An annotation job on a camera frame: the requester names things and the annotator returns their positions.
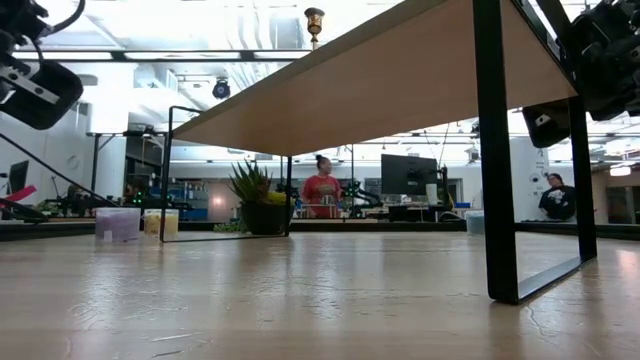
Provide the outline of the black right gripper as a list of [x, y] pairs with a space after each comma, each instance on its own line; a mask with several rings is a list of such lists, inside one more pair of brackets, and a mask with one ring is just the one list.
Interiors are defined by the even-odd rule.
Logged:
[[556, 0], [537, 6], [550, 35], [527, 1], [522, 14], [559, 60], [594, 121], [639, 114], [639, 0], [601, 1], [575, 19]]

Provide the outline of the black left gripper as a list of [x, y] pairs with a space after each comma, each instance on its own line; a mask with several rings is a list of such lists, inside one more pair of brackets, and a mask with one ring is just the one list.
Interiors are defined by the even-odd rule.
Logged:
[[32, 67], [12, 55], [1, 56], [1, 111], [31, 128], [53, 127], [82, 94], [80, 78], [55, 61]]

